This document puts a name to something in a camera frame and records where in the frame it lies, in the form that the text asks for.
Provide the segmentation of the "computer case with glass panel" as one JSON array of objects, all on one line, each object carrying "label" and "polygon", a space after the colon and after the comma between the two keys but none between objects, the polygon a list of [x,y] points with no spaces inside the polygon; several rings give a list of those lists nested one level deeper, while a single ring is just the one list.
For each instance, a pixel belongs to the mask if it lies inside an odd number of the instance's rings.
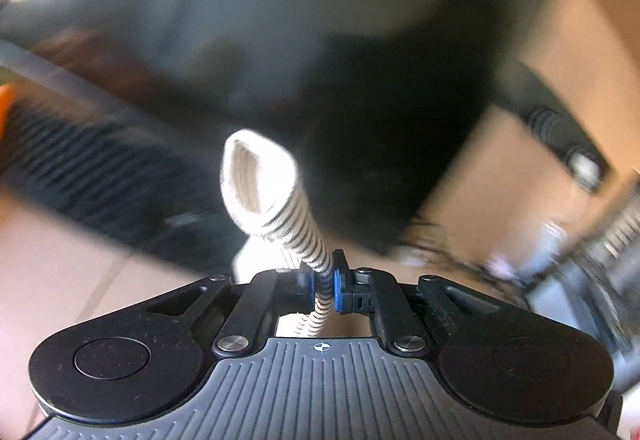
[{"label": "computer case with glass panel", "polygon": [[639,382],[639,185],[527,291],[529,309],[596,338],[614,364],[613,387]]}]

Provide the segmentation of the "striped beige knit garment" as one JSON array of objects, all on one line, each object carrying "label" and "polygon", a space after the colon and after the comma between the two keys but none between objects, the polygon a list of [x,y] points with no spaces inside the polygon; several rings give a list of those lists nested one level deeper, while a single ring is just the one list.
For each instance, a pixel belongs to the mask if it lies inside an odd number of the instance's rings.
[{"label": "striped beige knit garment", "polygon": [[312,309],[286,312],[277,330],[320,335],[334,311],[333,262],[293,155],[258,132],[235,132],[224,142],[220,192],[231,220],[247,236],[233,259],[235,278],[247,283],[260,272],[308,267]]}]

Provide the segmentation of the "curved computer monitor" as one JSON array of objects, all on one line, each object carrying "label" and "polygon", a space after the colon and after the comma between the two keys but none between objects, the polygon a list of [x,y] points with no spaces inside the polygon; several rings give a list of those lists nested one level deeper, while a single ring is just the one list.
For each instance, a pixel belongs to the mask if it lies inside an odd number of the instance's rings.
[{"label": "curved computer monitor", "polygon": [[544,0],[1,0],[1,38],[215,165],[254,129],[318,223],[393,247],[494,96]]}]

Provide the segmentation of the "orange pumpkin figurine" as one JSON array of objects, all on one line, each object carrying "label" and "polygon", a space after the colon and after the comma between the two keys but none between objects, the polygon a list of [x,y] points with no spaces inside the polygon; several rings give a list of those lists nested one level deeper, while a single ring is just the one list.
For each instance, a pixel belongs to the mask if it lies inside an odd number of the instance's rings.
[{"label": "orange pumpkin figurine", "polygon": [[12,105],[15,100],[16,88],[14,84],[3,84],[0,86],[0,139],[6,131],[6,121],[9,117]]}]

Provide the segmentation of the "black keyboard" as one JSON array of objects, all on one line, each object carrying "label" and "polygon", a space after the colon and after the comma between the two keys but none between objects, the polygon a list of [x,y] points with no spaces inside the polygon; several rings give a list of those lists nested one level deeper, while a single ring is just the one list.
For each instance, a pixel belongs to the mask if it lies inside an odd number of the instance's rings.
[{"label": "black keyboard", "polygon": [[29,101],[10,110],[1,180],[84,228],[205,274],[228,274],[244,243],[210,170],[117,122],[75,122]]}]

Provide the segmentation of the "black wall power strip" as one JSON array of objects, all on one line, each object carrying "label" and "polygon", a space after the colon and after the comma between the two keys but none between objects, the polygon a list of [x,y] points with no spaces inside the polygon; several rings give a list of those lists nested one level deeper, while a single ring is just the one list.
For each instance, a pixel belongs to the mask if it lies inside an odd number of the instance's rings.
[{"label": "black wall power strip", "polygon": [[495,104],[517,117],[588,193],[598,192],[610,164],[559,95],[523,62],[498,82]]}]

